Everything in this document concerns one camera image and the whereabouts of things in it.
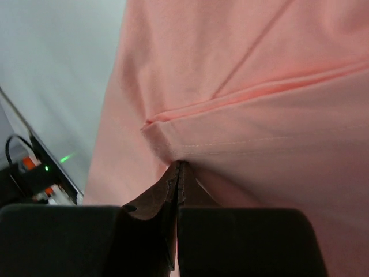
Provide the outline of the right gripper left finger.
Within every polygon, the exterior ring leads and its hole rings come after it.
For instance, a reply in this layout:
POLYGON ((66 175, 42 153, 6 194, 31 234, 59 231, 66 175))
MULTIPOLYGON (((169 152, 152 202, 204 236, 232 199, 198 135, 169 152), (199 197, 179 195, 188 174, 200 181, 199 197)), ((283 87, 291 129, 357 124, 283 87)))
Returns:
POLYGON ((124 206, 1 209, 2 276, 169 276, 179 163, 124 206))

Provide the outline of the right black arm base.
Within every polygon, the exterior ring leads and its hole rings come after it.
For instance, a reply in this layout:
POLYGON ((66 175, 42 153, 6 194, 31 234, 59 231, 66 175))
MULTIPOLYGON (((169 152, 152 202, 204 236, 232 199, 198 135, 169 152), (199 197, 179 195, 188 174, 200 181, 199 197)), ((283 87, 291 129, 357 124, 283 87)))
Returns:
POLYGON ((30 142, 13 134, 5 143, 5 168, 1 170, 1 207, 13 203, 47 204, 50 198, 61 196, 68 204, 77 205, 81 192, 59 166, 58 161, 47 151, 36 136, 30 142), (15 162, 10 153, 10 143, 18 139, 34 154, 15 162))

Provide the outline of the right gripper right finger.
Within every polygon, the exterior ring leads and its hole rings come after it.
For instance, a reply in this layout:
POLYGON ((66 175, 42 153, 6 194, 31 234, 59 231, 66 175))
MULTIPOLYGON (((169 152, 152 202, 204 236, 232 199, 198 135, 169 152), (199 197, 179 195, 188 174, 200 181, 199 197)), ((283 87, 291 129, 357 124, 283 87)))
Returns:
POLYGON ((181 276, 327 276, 302 212, 222 207, 186 162, 179 163, 177 238, 181 276))

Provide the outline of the salmon pink t-shirt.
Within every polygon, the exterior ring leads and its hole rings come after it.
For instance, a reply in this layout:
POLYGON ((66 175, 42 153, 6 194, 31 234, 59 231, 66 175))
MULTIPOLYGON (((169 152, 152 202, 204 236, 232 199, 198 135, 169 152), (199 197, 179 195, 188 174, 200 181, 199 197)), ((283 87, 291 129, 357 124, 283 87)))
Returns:
POLYGON ((368 275, 368 2, 127 1, 84 204, 189 162, 219 203, 303 211, 368 275))

